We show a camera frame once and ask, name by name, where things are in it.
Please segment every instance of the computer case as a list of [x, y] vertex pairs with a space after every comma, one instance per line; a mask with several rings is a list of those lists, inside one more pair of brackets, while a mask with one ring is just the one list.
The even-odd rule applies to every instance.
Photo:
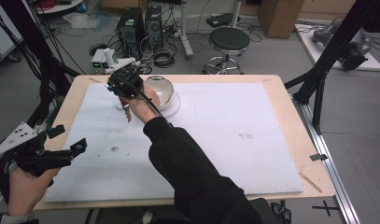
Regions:
[[148, 37], [148, 49], [163, 48], [162, 31], [162, 7], [148, 6], [146, 11], [146, 30]]
[[146, 27], [141, 7], [126, 7], [117, 25], [123, 57], [140, 60], [146, 49]]

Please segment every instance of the wooden table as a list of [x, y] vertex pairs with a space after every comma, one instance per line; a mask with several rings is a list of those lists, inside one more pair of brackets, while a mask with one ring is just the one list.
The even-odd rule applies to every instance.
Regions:
[[[313, 198], [330, 197], [335, 194], [331, 183], [321, 161], [312, 161], [309, 157], [317, 154], [308, 132], [303, 126], [280, 77], [275, 75], [244, 75], [244, 76], [209, 76], [209, 75], [169, 75], [163, 76], [173, 83], [191, 82], [245, 82], [262, 83], [266, 90], [270, 103], [274, 109], [276, 119], [280, 125], [282, 134], [288, 145], [291, 158], [299, 172], [304, 192], [300, 194], [278, 194], [278, 195], [247, 195], [249, 200], [259, 197], [265, 199], [291, 199], [291, 198]], [[73, 124], [76, 113], [82, 104], [86, 90], [91, 83], [106, 83], [109, 76], [80, 76], [76, 77], [68, 92], [62, 108], [54, 121], [53, 126], [63, 124], [67, 132], [47, 140], [45, 148], [48, 150], [60, 150], [63, 148], [68, 131]], [[173, 204], [173, 199], [158, 200], [124, 200], [105, 202], [78, 202], [78, 203], [45, 203], [41, 200], [35, 210], [44, 209], [68, 209], [68, 208], [90, 208], [90, 207], [117, 207], [117, 206], [149, 206]]]

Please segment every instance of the black stool seat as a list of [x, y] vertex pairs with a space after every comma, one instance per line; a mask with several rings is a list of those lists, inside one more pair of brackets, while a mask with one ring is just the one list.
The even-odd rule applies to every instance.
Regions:
[[244, 50], [250, 44], [250, 38], [245, 32], [231, 27], [222, 27], [212, 31], [209, 36], [212, 48], [225, 50]]

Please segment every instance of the person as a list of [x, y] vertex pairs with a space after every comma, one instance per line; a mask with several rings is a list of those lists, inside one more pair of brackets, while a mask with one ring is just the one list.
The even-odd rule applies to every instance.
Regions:
[[[160, 104], [152, 88], [145, 86], [143, 91], [154, 105]], [[262, 223], [244, 191], [218, 173], [185, 129], [172, 127], [164, 118], [157, 117], [144, 100], [124, 100], [145, 124], [143, 132], [152, 143], [149, 159], [175, 189], [175, 208], [179, 212], [196, 224]], [[33, 177], [20, 169], [15, 170], [10, 175], [8, 215], [31, 214], [57, 172], [49, 170], [40, 177]]]

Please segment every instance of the stool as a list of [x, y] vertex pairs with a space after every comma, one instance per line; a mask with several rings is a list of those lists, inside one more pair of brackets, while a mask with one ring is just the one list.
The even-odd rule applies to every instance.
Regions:
[[250, 44], [250, 38], [245, 32], [222, 27], [212, 31], [209, 36], [209, 45], [212, 49], [223, 53], [222, 57], [212, 58], [205, 67], [207, 74], [242, 74], [239, 64], [230, 59], [230, 54], [241, 55]]

